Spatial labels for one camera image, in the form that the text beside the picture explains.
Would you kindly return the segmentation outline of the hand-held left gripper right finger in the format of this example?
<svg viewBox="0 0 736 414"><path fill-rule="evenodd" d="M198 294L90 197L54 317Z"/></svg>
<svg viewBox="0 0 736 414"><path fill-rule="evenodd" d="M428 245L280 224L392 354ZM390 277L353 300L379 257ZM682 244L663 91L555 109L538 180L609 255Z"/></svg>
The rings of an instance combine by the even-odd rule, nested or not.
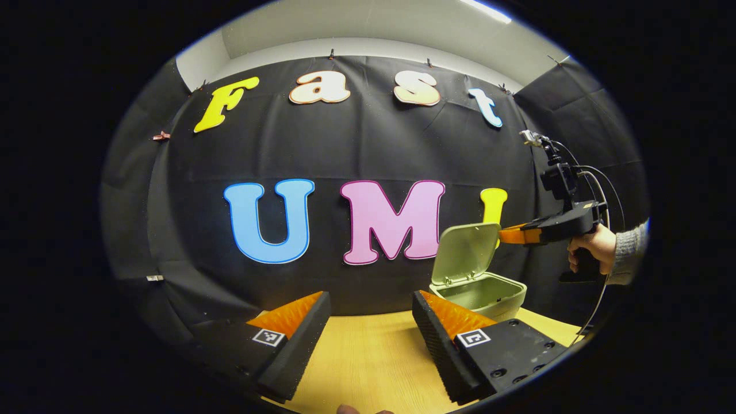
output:
<svg viewBox="0 0 736 414"><path fill-rule="evenodd" d="M567 351L527 323L495 321L423 290L412 315L450 401L459 405L505 392Z"/></svg>

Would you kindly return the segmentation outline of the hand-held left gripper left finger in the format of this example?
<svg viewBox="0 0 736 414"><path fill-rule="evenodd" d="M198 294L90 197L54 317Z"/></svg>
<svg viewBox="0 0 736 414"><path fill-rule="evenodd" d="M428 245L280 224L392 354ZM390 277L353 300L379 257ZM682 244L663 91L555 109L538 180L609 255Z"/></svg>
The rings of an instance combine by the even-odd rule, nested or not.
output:
<svg viewBox="0 0 736 414"><path fill-rule="evenodd" d="M248 398L294 398L331 317L331 295L317 291L272 310L213 304L188 311L191 357L213 379Z"/></svg>

